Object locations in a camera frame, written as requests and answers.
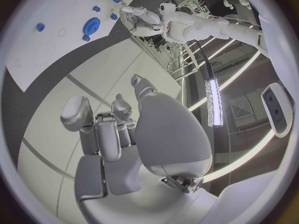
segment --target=white casing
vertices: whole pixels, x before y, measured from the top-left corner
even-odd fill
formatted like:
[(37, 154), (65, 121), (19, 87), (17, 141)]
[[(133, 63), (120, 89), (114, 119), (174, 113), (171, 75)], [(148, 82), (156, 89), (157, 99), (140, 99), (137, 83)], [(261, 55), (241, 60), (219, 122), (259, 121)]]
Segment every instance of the white casing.
[[(281, 133), (278, 133), (278, 131), (276, 130), (275, 128), (275, 125), (273, 123), (273, 120), (272, 120), (272, 117), (271, 117), (271, 114), (270, 114), (270, 111), (265, 103), (265, 100), (263, 98), (263, 94), (267, 92), (268, 89), (271, 89), (274, 93), (274, 95), (276, 96), (281, 108), (282, 108), (282, 111), (284, 113), (284, 117), (286, 119), (286, 122), (287, 122), (287, 127), (286, 129), (281, 132)], [(284, 91), (284, 89), (281, 87), (281, 85), (279, 85), (278, 83), (273, 83), (273, 84), (270, 84), (263, 92), (262, 92), (262, 102), (263, 102), (263, 105), (264, 105), (264, 108), (266, 110), (266, 113), (267, 113), (267, 116), (269, 118), (269, 121), (270, 121), (270, 125), (271, 125), (271, 128), (273, 129), (275, 135), (278, 137), (278, 138), (283, 138), (285, 137), (291, 127), (292, 127), (292, 123), (293, 123), (293, 111), (292, 111), (292, 106), (291, 106), (291, 103), (290, 103), (290, 100), (286, 94), (286, 92)]]

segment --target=air vent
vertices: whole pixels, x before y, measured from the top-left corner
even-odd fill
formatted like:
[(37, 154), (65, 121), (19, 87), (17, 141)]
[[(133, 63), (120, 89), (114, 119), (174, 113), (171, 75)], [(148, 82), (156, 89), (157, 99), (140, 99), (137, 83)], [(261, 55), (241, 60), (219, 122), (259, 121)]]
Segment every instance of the air vent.
[(251, 105), (246, 96), (241, 96), (236, 99), (229, 100), (229, 104), (232, 109), (234, 119), (254, 115)]

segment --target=robotic hand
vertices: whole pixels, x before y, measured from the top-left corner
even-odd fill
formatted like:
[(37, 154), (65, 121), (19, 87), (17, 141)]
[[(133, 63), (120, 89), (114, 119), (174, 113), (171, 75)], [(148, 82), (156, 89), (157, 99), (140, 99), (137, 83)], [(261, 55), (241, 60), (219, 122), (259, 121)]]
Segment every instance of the robotic hand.
[(233, 38), (256, 47), (263, 55), (269, 57), (264, 35), (259, 30), (231, 24), (216, 18), (205, 19), (184, 12), (175, 11), (172, 3), (161, 3), (162, 19), (145, 8), (121, 6), (121, 21), (134, 36), (153, 36), (161, 34), (166, 41), (186, 43), (191, 40), (204, 40), (209, 36), (219, 39)]

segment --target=white humanoid robot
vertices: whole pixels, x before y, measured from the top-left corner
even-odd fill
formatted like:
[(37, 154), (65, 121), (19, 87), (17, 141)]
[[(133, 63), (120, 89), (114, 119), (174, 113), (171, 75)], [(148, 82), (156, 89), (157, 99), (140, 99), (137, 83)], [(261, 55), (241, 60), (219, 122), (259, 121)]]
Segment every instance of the white humanoid robot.
[(166, 41), (186, 43), (191, 40), (203, 40), (209, 36), (219, 39), (233, 38), (256, 47), (269, 57), (262, 31), (232, 24), (222, 18), (212, 20), (184, 12), (175, 11), (172, 3), (161, 3), (160, 18), (154, 12), (142, 7), (122, 5), (120, 18), (124, 26), (134, 36), (153, 36), (161, 34)]

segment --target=wall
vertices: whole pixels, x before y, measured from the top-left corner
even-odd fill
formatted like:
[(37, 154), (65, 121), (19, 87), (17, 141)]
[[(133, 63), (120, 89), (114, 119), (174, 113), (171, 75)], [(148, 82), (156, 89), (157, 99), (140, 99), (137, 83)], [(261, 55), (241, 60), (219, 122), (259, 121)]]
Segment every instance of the wall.
[(66, 223), (86, 223), (73, 190), (73, 177), (83, 152), (79, 133), (63, 127), (60, 112), (71, 96), (78, 95), (89, 99), (94, 113), (109, 111), (108, 104), (122, 93), (133, 108), (133, 118), (138, 120), (137, 101), (130, 83), (134, 73), (148, 78), (172, 97), (180, 90), (160, 64), (127, 39), (93, 56), (58, 83), (27, 127), (18, 172), (37, 199)]

